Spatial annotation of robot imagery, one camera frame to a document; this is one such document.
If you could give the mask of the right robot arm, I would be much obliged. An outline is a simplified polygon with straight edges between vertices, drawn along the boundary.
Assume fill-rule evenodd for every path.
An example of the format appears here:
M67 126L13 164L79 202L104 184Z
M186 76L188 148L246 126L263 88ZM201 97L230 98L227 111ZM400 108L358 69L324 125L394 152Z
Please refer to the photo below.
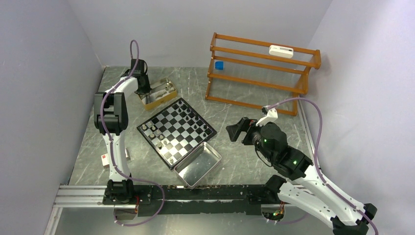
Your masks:
M308 156L288 145L286 133L275 123L260 125L256 119L242 117L226 131L231 142L245 132L242 144L254 146L278 172L265 184L268 202L279 200L296 206L326 224L335 235L368 233L377 208L354 200L325 180Z

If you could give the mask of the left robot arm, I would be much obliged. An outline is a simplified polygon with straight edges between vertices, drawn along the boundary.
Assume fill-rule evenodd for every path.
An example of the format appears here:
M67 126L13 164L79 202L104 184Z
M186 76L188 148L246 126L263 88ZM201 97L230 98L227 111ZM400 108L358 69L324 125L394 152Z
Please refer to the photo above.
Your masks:
M93 107L94 125L105 141L110 169L105 197L120 204L132 202L136 195L126 161L125 132L129 123L126 99L131 94L151 89L147 63L132 59L131 64L115 85L94 95Z

